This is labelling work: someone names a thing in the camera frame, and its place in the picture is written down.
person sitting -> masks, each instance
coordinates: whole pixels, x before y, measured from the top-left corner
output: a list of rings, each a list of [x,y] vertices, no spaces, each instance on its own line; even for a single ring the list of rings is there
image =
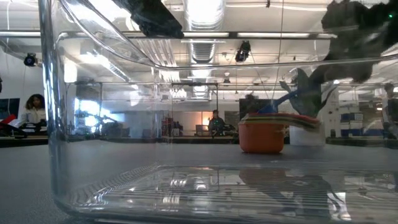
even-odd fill
[[[218,116],[218,110],[213,110],[213,118],[209,122],[209,131],[213,135],[222,135],[224,130],[224,120]]]
[[[21,116],[19,126],[26,123],[37,124],[46,120],[45,100],[40,94],[34,94],[26,101],[25,111]]]

person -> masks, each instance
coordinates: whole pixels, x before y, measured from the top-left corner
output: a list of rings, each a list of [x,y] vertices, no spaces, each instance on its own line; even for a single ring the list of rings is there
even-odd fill
[[[218,110],[213,110],[213,118],[209,122],[209,131],[216,135],[221,135],[224,129],[224,120],[218,116]]]
[[[389,131],[389,127],[393,122],[391,114],[389,114],[389,100],[394,97],[394,85],[391,83],[386,83],[384,85],[384,90],[387,95],[382,99],[382,119],[383,119],[383,137],[385,139],[395,139],[395,136]]]
[[[25,112],[21,116],[20,126],[26,123],[37,124],[46,120],[45,100],[40,94],[34,94],[26,101]]]

fluorescent light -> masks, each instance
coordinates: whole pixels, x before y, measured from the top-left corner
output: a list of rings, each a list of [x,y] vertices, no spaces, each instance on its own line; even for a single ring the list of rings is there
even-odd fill
[[[278,33],[278,32],[238,32],[238,37],[242,38],[309,38],[310,33]],[[334,37],[333,34],[314,34],[321,39]]]
[[[252,7],[267,7],[267,4],[227,4],[226,7],[243,7],[243,8],[252,8]],[[282,6],[270,5],[269,7],[275,7],[282,9]],[[317,8],[317,7],[294,7],[294,6],[283,6],[283,9],[293,10],[293,11],[310,11],[310,12],[326,12],[325,7]]]
[[[185,37],[229,37],[228,32],[184,32]]]
[[[225,44],[225,40],[181,40],[183,44]]]
[[[12,30],[7,30],[7,31],[1,31],[0,32],[0,37],[38,37],[40,38],[40,31],[12,31]]]
[[[212,77],[187,77],[187,79],[189,79],[189,80],[191,80],[191,79],[193,79],[193,78],[212,78]]]
[[[297,38],[297,37],[309,37],[309,33],[276,33],[276,32],[240,32],[238,37],[268,37],[268,38]]]

computer monitor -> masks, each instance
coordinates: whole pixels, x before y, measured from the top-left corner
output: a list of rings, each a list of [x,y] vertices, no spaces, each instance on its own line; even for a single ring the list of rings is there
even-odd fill
[[[0,120],[6,119],[10,115],[18,118],[19,98],[0,99]]]

blue object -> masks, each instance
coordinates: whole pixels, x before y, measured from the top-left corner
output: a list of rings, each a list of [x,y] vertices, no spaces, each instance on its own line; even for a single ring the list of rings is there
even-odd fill
[[[363,136],[383,136],[383,129],[368,129],[366,132],[362,131]]]
[[[285,102],[286,100],[290,99],[291,97],[297,95],[299,93],[298,90],[292,91],[277,100],[272,100],[271,104],[261,108],[258,113],[259,114],[266,114],[266,113],[278,113],[278,106]]]
[[[349,137],[349,134],[352,136],[362,136],[362,129],[342,129],[341,137]]]
[[[343,113],[340,116],[340,122],[349,122],[349,121],[362,121],[363,114],[362,113]]]

